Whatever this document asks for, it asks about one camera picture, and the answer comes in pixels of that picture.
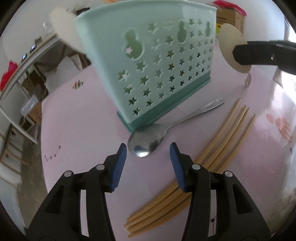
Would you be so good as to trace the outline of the pink patterned table mat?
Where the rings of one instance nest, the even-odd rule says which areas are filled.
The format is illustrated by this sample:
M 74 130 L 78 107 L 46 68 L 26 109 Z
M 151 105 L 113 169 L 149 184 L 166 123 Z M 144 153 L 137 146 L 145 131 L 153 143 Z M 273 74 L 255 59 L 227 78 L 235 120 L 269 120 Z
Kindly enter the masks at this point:
M 88 171 L 121 143 L 128 152 L 114 193 L 107 195 L 117 240 L 141 227 L 128 224 L 165 188 L 169 208 L 187 199 L 177 184 L 169 148 L 215 171 L 232 171 L 250 194 L 270 230 L 277 231 L 295 206 L 295 103 L 273 79 L 275 67 L 233 70 L 214 49 L 211 81 L 159 120 L 168 125 L 221 98 L 220 106 L 170 128 L 131 135 L 120 121 L 93 67 L 50 94 L 42 103 L 41 152 L 47 189 L 67 170 Z

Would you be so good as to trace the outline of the steel table spoon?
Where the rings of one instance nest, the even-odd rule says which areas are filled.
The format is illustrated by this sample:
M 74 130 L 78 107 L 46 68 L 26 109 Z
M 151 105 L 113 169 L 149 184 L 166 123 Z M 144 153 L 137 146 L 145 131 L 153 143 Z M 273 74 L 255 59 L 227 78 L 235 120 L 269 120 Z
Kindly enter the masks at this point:
M 136 130 L 134 130 L 129 137 L 127 142 L 128 150 L 137 157 L 147 157 L 152 152 L 154 152 L 162 143 L 170 128 L 184 123 L 198 115 L 204 114 L 222 104 L 224 104 L 224 99 L 218 98 L 173 123 L 168 123 L 165 125 L 153 123 L 145 126 L 140 126 Z

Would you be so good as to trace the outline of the mint green utensil holder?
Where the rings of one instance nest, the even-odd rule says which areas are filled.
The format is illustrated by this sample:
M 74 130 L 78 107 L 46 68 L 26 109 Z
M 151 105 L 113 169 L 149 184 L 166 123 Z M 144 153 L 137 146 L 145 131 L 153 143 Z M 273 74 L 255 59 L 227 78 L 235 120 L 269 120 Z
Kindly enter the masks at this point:
M 129 131 L 210 82 L 216 13 L 192 1 L 120 1 L 75 18 L 86 56 Z

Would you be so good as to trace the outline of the white sack under table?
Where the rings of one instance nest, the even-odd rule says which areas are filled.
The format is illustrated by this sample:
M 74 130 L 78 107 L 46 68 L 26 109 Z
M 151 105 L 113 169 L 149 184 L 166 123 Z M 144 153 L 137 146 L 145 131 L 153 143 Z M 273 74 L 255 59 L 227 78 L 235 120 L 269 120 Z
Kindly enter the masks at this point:
M 63 58 L 55 69 L 44 74 L 48 93 L 53 93 L 61 85 L 80 73 L 81 70 L 82 63 L 78 54 Z

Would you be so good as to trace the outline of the white long side table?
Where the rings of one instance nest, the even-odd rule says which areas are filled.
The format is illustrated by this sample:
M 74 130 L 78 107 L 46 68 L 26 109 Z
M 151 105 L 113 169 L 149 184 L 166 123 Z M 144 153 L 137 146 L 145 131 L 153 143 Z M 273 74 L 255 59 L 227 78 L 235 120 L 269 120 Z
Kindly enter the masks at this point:
M 3 91 L 1 92 L 1 113 L 4 117 L 12 124 L 17 131 L 19 131 L 24 137 L 26 137 L 29 141 L 37 144 L 37 138 L 33 137 L 29 133 L 27 133 L 17 122 L 9 117 L 7 112 L 3 109 L 2 104 L 6 99 L 10 90 L 19 83 L 19 79 L 22 75 L 27 71 L 27 69 L 43 54 L 45 54 L 49 49 L 51 49 L 57 42 L 59 38 L 56 34 L 51 35 L 46 40 L 41 42 L 27 57 L 22 63 L 18 66 L 17 70 L 10 77 L 8 83 L 5 85 Z

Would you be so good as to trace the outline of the white ceramic spoon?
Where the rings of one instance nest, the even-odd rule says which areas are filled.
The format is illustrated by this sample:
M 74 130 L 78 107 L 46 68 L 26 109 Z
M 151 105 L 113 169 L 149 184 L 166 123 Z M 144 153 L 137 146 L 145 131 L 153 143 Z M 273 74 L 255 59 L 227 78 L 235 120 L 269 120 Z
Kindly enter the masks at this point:
M 222 56 L 228 65 L 235 71 L 247 74 L 244 85 L 248 88 L 251 84 L 251 65 L 239 63 L 239 58 L 242 57 L 240 50 L 235 50 L 240 45 L 247 45 L 247 41 L 243 34 L 231 24 L 224 23 L 219 32 L 219 47 Z

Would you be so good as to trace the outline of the cardboard box right side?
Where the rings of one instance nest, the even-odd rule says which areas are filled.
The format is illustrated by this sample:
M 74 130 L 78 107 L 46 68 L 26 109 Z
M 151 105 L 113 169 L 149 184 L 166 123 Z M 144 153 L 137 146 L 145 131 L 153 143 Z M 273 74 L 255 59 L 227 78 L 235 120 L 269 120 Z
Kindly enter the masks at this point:
M 234 9 L 218 9 L 216 18 L 216 33 L 218 34 L 221 26 L 228 23 L 236 27 L 243 34 L 245 16 Z

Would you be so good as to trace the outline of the red bag in box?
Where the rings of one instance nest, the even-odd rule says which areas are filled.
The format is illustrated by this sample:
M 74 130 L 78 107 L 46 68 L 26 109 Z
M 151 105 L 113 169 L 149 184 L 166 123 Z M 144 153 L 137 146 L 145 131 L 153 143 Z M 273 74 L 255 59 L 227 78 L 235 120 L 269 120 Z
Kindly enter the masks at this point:
M 230 3 L 228 1 L 217 0 L 217 1 L 213 1 L 213 4 L 224 9 L 233 9 L 236 12 L 240 13 L 242 16 L 247 16 L 247 13 L 243 8 L 239 7 L 236 4 Z

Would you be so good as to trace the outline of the red plastic bag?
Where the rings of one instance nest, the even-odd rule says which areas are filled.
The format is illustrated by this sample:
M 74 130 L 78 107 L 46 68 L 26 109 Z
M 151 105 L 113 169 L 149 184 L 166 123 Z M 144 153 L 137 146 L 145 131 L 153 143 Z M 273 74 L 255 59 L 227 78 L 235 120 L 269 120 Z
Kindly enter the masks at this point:
M 14 72 L 17 70 L 18 65 L 14 61 L 9 62 L 8 70 L 3 74 L 1 78 L 1 85 L 0 90 L 3 91 L 5 85 L 8 83 L 11 76 L 14 74 Z

